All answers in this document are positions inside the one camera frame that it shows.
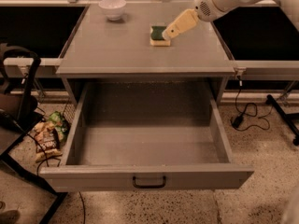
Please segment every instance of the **white bowl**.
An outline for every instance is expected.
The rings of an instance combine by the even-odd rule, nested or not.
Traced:
[[[102,8],[103,13],[112,21],[121,18],[125,5],[125,0],[102,0],[99,2],[99,7]]]

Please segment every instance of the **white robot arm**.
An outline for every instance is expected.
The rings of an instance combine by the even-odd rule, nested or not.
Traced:
[[[165,40],[176,37],[191,28],[199,21],[214,21],[229,11],[260,2],[262,0],[193,0],[194,9],[183,11],[170,23],[163,37]],[[288,16],[292,24],[299,31],[299,0],[274,0]]]

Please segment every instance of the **drawer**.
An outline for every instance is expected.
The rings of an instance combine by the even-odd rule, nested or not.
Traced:
[[[59,167],[40,175],[59,192],[238,189],[253,173],[232,163],[204,79],[86,83]]]

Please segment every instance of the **concrete floor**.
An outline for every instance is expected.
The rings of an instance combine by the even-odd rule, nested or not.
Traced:
[[[252,99],[240,96],[239,105]],[[255,102],[259,115],[267,114],[265,95]],[[299,111],[299,100],[290,99],[287,112]],[[47,114],[63,111],[64,104],[44,102]],[[234,154],[234,163],[249,164],[254,174],[240,189],[180,191],[111,191],[82,192],[86,223],[280,223],[282,215],[299,180],[299,153],[294,138],[275,109],[267,117],[271,128],[251,128],[238,132],[230,125],[236,115],[234,98],[220,105],[222,121]],[[261,119],[246,118],[242,127]],[[11,156],[25,168],[36,171],[35,144],[28,138],[11,151]],[[0,223],[35,224],[54,200],[52,194],[25,183],[4,164],[0,164],[0,201],[6,208]],[[82,202],[78,193],[70,193],[50,223],[83,223]]]

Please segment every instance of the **black handle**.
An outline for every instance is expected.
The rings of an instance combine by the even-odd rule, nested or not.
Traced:
[[[133,176],[133,186],[137,189],[162,189],[166,185],[166,176],[163,176],[163,183],[159,185],[138,185],[136,184],[136,177]]]

